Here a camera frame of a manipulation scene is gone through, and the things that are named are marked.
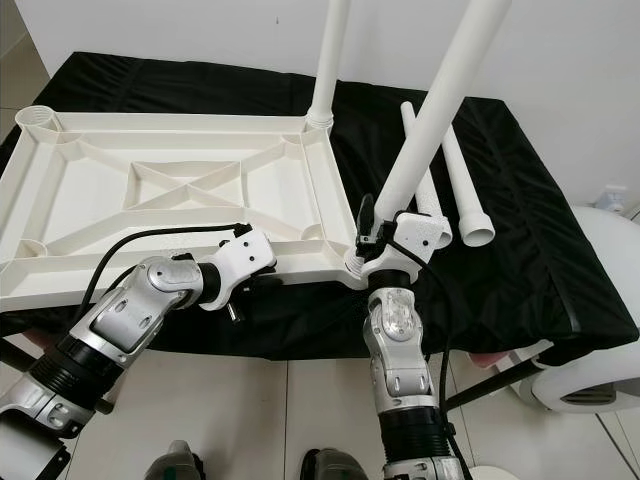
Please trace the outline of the white plastic children table top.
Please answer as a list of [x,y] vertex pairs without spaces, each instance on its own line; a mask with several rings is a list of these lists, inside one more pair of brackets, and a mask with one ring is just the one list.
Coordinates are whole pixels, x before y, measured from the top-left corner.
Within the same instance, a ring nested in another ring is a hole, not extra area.
[[285,284],[358,288],[355,220],[328,133],[302,116],[20,110],[1,177],[1,311],[81,302],[152,256],[197,259],[243,223],[270,239]]

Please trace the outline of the pink cloth piece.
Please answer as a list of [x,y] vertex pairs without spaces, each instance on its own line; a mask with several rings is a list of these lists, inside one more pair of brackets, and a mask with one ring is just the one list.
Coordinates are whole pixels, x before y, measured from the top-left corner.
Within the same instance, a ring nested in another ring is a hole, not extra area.
[[525,361],[526,357],[522,349],[508,349],[508,351],[495,353],[467,353],[468,361],[476,369],[497,369],[499,371],[512,369],[513,366]]

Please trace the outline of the black tablecloth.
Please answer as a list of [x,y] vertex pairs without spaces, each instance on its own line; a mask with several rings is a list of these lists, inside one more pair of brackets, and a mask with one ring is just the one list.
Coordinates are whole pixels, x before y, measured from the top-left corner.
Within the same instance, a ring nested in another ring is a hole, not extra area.
[[[302,116],[314,83],[306,74],[73,52],[35,102],[68,113]],[[579,288],[570,283],[596,279],[589,242],[506,102],[467,97],[453,127],[495,239],[431,257],[430,268],[453,300],[431,282],[413,287],[428,351],[495,353],[539,340],[590,351],[635,340],[635,326],[623,334],[618,326],[590,321],[581,328],[576,320]],[[257,297],[252,323],[197,308],[175,312],[152,348],[275,361],[364,358],[365,302],[364,294],[339,283],[282,285]]]

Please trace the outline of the black metal table leg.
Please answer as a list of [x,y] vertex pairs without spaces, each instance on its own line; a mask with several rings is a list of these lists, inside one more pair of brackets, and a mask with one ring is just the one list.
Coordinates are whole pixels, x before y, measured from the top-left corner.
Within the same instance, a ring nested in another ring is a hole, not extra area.
[[0,361],[19,372],[26,372],[35,364],[36,357],[29,355],[24,349],[10,343],[8,339],[0,339]]
[[444,399],[442,410],[444,412],[456,410],[456,408],[465,406],[467,403],[489,396],[489,394],[498,392],[502,388],[511,387],[517,381],[531,378],[531,376],[548,369],[549,366],[541,364],[538,358],[527,358],[525,361],[517,362],[515,366],[500,370],[498,374]]

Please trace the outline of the grey robot left leg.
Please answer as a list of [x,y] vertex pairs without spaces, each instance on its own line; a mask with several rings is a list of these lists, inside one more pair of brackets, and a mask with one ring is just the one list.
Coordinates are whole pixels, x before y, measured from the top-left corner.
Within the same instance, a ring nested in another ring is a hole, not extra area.
[[146,468],[143,480],[207,480],[204,461],[187,442],[174,440],[168,451],[160,454]]

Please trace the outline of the grey robot leg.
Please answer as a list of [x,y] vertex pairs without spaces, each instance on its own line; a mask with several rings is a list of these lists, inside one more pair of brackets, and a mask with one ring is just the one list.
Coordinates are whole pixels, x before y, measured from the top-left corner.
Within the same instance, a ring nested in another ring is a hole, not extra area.
[[300,480],[369,480],[352,454],[334,448],[311,449],[303,457]]
[[143,480],[207,480],[204,461],[187,442],[174,440],[168,451],[160,454],[146,468]]

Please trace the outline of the grey robot right leg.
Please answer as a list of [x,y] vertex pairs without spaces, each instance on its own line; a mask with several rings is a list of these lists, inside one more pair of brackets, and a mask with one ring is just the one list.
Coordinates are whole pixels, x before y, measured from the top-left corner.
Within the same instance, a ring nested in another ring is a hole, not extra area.
[[369,480],[352,454],[334,448],[311,449],[303,457],[300,480]]

